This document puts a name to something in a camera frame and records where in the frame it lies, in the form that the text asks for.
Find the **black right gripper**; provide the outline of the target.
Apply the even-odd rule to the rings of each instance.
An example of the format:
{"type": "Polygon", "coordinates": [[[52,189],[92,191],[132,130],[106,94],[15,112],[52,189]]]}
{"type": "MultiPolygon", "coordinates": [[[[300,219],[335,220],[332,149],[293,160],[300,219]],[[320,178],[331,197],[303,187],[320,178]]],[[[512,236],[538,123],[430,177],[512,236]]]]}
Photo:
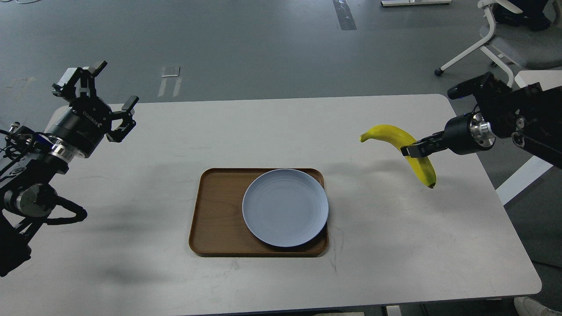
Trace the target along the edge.
{"type": "Polygon", "coordinates": [[[449,120],[444,132],[437,132],[410,145],[402,146],[402,156],[425,158],[446,150],[465,155],[493,148],[496,135],[481,113],[466,113],[449,120]]]}

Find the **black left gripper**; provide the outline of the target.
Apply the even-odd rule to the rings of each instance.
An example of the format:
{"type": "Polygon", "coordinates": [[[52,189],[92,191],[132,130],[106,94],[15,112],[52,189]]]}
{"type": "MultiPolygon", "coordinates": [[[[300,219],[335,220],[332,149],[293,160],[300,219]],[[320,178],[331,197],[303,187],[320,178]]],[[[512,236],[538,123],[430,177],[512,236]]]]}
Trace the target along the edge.
{"type": "Polygon", "coordinates": [[[98,61],[93,66],[68,68],[59,82],[52,84],[52,94],[70,104],[47,134],[73,146],[83,158],[91,156],[105,134],[108,141],[120,143],[136,126],[133,115],[138,96],[130,96],[117,112],[111,112],[101,99],[79,99],[97,98],[95,78],[106,66],[107,61],[98,61]],[[121,124],[110,130],[110,121],[116,120],[121,124]]]}

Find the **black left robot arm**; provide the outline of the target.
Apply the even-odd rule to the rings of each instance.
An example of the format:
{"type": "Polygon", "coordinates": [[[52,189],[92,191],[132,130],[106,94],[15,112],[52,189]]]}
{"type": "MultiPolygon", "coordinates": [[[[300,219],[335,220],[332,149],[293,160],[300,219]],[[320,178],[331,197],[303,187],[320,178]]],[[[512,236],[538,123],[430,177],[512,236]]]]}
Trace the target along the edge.
{"type": "Polygon", "coordinates": [[[0,208],[22,218],[13,226],[1,216],[2,277],[30,260],[29,242],[43,225],[78,223],[87,217],[82,206],[63,198],[50,185],[54,176],[66,174],[74,157],[90,157],[104,137],[123,141],[136,125],[137,96],[131,96],[120,111],[97,96],[95,80],[106,65],[100,61],[92,67],[66,70],[52,93],[64,98],[68,109],[45,132],[20,122],[1,131],[0,208]]]}

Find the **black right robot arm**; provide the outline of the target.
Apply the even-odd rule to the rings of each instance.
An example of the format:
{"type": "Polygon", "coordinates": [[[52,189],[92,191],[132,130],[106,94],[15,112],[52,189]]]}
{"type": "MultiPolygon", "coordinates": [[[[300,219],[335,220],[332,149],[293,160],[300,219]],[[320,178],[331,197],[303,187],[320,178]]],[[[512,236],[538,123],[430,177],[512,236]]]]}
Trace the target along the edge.
{"type": "Polygon", "coordinates": [[[448,120],[444,130],[399,146],[403,156],[424,158],[451,150],[458,155],[490,150],[498,138],[561,168],[561,88],[542,90],[539,83],[514,90],[494,74],[483,75],[451,87],[448,98],[473,96],[470,113],[448,120]]]}

